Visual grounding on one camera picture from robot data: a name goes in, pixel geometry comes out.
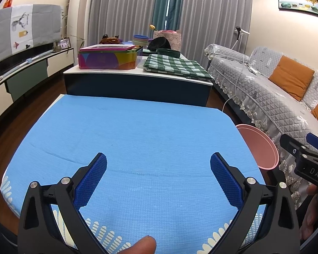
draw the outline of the green cabinet drawer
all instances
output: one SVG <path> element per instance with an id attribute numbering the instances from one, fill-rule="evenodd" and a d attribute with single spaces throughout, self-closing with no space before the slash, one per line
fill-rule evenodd
<path id="1" fill-rule="evenodd" d="M 16 101 L 24 93 L 47 77 L 47 60 L 43 60 L 27 67 L 8 79 L 8 92 L 12 95 L 13 101 Z"/>

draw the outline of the stacked bowls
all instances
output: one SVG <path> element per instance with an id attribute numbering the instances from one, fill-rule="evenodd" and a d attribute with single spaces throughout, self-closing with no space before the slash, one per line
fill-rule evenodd
<path id="1" fill-rule="evenodd" d="M 145 35 L 133 35 L 133 45 L 147 47 L 149 37 Z"/>

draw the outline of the human hand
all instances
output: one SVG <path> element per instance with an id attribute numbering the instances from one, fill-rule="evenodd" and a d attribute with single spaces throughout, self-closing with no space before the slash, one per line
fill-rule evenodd
<path id="1" fill-rule="evenodd" d="M 318 187 L 311 184 L 307 189 L 306 193 L 310 196 L 314 196 L 306 211 L 303 224 L 300 228 L 300 239 L 307 240 L 313 233 L 313 226 L 318 220 Z"/>
<path id="2" fill-rule="evenodd" d="M 151 236 L 143 237 L 132 247 L 120 251 L 120 254 L 154 254 L 157 248 L 157 243 Z"/>

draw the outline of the green checkered cloth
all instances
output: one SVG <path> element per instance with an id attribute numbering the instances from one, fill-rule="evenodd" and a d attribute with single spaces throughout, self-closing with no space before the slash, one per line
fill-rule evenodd
<path id="1" fill-rule="evenodd" d="M 180 75 L 197 80 L 212 78 L 198 62 L 167 55 L 150 54 L 144 63 L 144 70 Z"/>

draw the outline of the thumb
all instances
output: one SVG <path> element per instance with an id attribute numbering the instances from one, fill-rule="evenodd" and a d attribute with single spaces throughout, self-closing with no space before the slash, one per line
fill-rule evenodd
<path id="1" fill-rule="evenodd" d="M 315 186 L 314 184 L 311 184 L 310 186 L 307 187 L 306 193 L 310 196 L 314 196 L 315 194 L 318 193 L 318 187 Z"/>
<path id="2" fill-rule="evenodd" d="M 156 240 L 151 236 L 143 237 L 132 247 L 120 252 L 120 254 L 154 254 L 157 248 Z"/>

